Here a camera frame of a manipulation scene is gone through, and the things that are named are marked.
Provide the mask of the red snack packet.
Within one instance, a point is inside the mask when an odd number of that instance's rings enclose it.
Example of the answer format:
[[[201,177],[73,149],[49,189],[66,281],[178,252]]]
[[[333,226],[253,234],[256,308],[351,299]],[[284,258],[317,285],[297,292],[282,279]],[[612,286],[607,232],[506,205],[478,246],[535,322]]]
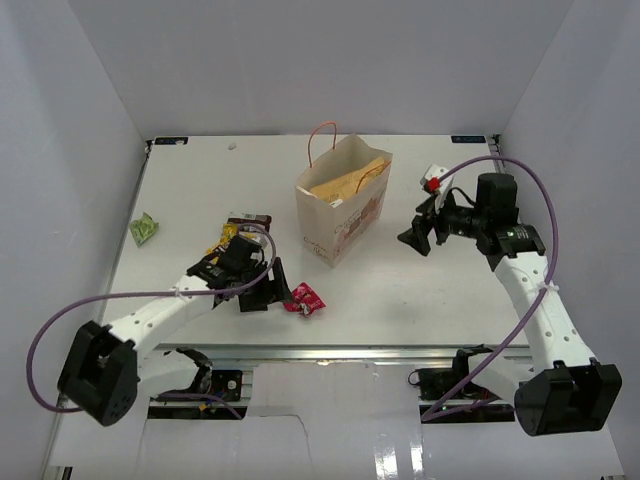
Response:
[[[286,311],[309,317],[316,311],[326,307],[319,295],[305,282],[300,283],[292,291],[293,300],[284,303]]]

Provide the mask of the large brown chips bag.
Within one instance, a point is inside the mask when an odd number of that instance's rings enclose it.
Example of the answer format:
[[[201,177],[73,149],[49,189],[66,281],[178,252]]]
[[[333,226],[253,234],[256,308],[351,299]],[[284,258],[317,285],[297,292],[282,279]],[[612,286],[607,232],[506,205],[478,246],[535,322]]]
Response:
[[[379,156],[361,169],[311,188],[310,193],[332,207],[337,207],[358,194],[380,176],[389,165],[388,160]]]

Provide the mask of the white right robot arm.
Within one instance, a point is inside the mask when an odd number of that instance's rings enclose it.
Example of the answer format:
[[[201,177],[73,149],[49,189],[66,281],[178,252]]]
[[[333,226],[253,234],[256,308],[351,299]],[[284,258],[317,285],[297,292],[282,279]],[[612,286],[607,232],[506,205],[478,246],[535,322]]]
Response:
[[[518,315],[533,367],[521,369],[504,358],[500,347],[461,348],[449,372],[435,376],[440,391],[427,419],[440,415],[441,404],[457,394],[472,399],[486,390],[514,408],[530,436],[601,430],[622,386],[620,372],[597,359],[556,285],[546,279],[546,249],[536,229],[519,219],[514,177],[480,175],[470,206],[456,203],[451,183],[446,169],[427,170],[421,185],[429,197],[398,239],[421,255],[430,251],[430,234],[439,245],[451,235],[474,240]]]

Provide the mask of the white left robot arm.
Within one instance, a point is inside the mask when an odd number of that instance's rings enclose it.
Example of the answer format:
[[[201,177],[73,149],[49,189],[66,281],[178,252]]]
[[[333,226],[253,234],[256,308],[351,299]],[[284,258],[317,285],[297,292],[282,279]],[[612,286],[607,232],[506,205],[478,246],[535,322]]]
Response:
[[[205,354],[189,347],[155,349],[232,298],[243,313],[292,299],[280,257],[265,260],[261,244],[242,235],[221,253],[204,256],[138,310],[105,325],[81,326],[62,368],[59,392],[104,427],[120,421],[139,394],[227,405],[212,388],[213,364]]]

